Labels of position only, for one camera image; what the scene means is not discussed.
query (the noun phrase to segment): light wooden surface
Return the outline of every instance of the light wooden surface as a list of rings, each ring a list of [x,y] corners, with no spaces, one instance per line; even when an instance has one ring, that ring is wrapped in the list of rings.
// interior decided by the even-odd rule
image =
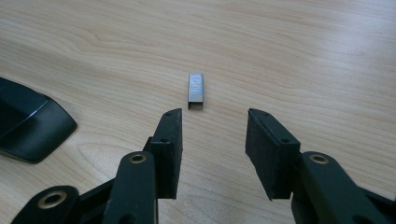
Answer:
[[[396,192],[394,1],[2,0],[0,76],[55,99],[78,129],[37,165],[0,157],[0,223],[39,191],[83,193],[183,109],[177,200],[161,223],[293,223],[245,154],[248,109],[272,113],[362,187]],[[204,111],[187,110],[188,73]]]

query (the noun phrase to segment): wood grain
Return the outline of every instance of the wood grain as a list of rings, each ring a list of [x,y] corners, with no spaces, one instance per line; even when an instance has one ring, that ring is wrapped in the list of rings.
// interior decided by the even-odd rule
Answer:
[[[78,129],[37,165],[0,158],[0,223],[39,191],[83,193],[183,109],[177,200],[161,223],[292,223],[245,155],[250,107],[337,159],[362,187],[396,192],[394,1],[2,0],[0,76],[54,98]],[[204,111],[187,110],[188,73]]]

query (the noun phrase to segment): wooden table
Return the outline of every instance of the wooden table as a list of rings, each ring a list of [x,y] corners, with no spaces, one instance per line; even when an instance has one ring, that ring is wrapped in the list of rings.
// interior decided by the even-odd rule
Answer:
[[[161,223],[292,223],[245,154],[250,107],[396,192],[394,1],[2,0],[0,76],[47,94],[78,129],[37,165],[0,157],[0,223],[39,191],[115,176],[162,113],[183,109],[177,200]],[[188,73],[205,109],[187,109]]]

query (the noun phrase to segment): screw hole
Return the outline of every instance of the screw hole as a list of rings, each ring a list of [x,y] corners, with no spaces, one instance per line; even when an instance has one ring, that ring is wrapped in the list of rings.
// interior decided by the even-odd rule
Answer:
[[[358,224],[373,224],[374,223],[369,218],[363,217],[363,216],[354,216],[352,219],[355,223],[358,223]]]
[[[38,207],[41,209],[49,209],[61,204],[66,199],[66,192],[63,190],[55,190],[48,194],[38,201]]]
[[[119,224],[135,224],[136,217],[133,214],[126,214],[120,218]]]
[[[318,155],[318,154],[311,155],[309,157],[309,159],[311,159],[311,161],[314,161],[314,162],[319,163],[319,164],[327,164],[327,163],[329,163],[329,160],[326,157],[324,157],[322,155]]]
[[[129,159],[129,161],[131,163],[140,163],[146,160],[146,156],[145,155],[133,155],[131,157],[131,159]]]

